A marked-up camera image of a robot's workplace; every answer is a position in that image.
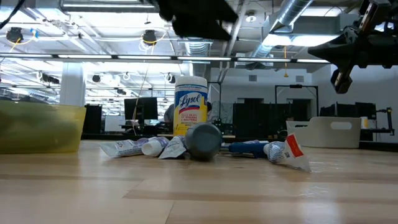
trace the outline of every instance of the red label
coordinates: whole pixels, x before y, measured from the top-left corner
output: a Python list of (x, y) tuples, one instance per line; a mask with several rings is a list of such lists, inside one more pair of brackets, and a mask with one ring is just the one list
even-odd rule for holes
[(287, 136), (286, 141), (287, 144), (289, 144), (294, 157), (304, 156), (304, 153), (299, 148), (299, 144), (297, 144), (297, 140), (294, 134)]

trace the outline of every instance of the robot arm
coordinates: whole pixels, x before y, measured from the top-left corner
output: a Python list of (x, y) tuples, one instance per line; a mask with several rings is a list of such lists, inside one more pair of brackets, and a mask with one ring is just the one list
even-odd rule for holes
[[(352, 83), (349, 75), (355, 65), (398, 65), (398, 0), (364, 0), (359, 13), (361, 19), (345, 27), (339, 37), (308, 48), (309, 54), (337, 66), (331, 84), (339, 94), (348, 91)], [(382, 23), (384, 30), (376, 30)]]

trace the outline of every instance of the yellow bin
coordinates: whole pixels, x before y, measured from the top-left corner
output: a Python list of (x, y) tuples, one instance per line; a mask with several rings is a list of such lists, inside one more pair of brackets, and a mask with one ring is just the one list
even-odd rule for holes
[(77, 152), (86, 108), (0, 100), (0, 154)]

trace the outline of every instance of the blue object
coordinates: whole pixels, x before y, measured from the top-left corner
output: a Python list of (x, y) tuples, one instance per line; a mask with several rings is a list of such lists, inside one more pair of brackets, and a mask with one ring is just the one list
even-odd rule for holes
[(264, 146), (268, 143), (255, 143), (255, 144), (247, 144), (247, 143), (233, 143), (228, 146), (229, 152), (232, 153), (251, 153), (254, 158), (267, 158), (267, 155), (264, 153)]

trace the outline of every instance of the wooden tabletop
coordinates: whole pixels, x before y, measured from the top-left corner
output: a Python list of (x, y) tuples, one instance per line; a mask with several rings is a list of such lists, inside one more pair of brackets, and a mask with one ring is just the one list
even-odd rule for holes
[(312, 173), (264, 159), (211, 162), (0, 155), (0, 223), (398, 223), (398, 154), (304, 149)]

